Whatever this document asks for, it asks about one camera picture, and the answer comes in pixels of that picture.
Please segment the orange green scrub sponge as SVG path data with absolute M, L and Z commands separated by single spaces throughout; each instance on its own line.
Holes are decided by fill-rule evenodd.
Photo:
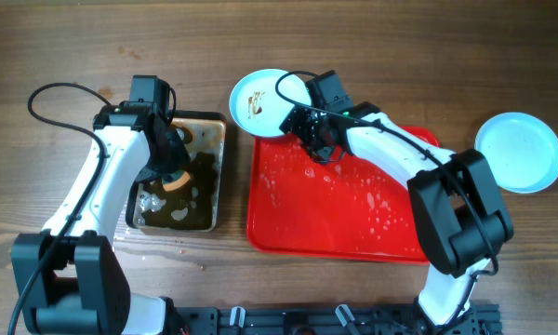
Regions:
M 166 174 L 162 176 L 162 185 L 166 192 L 173 192 L 181 188 L 191 179 L 190 173 L 178 170 L 171 174 Z

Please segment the white plate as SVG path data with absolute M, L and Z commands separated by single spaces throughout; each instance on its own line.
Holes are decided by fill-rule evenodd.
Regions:
M 285 70 L 258 70 L 243 77 L 233 88 L 229 110 L 235 123 L 247 133 L 262 138 L 282 137 L 280 129 L 295 107 L 275 91 L 275 84 Z
M 498 186 L 517 194 L 543 191 L 558 180 L 558 136 L 531 114 L 507 112 L 483 123 L 474 148 Z

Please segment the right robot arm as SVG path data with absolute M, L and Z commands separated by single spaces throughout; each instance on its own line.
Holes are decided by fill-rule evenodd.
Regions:
M 418 241 L 430 263 L 417 298 L 417 329 L 449 331 L 469 312 L 478 278 L 498 273 L 498 254 L 513 237 L 489 163 L 475 149 L 456 153 L 419 139 L 370 102 L 354 104 L 333 71 L 309 77 L 309 101 L 290 99 L 280 130 L 296 135 L 318 164 L 331 163 L 340 148 L 408 191 Z

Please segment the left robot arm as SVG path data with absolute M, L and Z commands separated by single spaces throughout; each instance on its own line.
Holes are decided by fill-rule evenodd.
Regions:
M 113 235 L 134 187 L 169 179 L 190 156 L 170 129 L 176 93 L 155 75 L 136 75 L 128 100 L 106 101 L 88 135 L 91 149 L 73 187 L 37 234 L 11 249 L 18 300 L 8 324 L 33 334 L 186 334 L 166 297 L 132 293 Z

